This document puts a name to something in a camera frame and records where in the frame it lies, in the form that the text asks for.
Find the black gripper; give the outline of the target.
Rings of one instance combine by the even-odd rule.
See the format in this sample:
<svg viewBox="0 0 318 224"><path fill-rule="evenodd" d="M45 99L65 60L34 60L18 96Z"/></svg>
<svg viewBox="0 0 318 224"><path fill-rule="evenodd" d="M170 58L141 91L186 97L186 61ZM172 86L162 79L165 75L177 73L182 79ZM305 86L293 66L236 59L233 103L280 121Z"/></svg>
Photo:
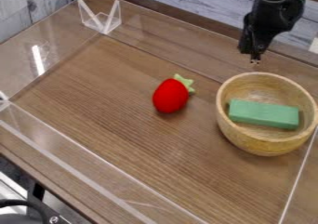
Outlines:
<svg viewBox="0 0 318 224"><path fill-rule="evenodd" d="M255 0L243 17L243 30L237 41L240 53L249 53L249 62L260 57L273 38L288 32L304 12L305 0Z"/></svg>

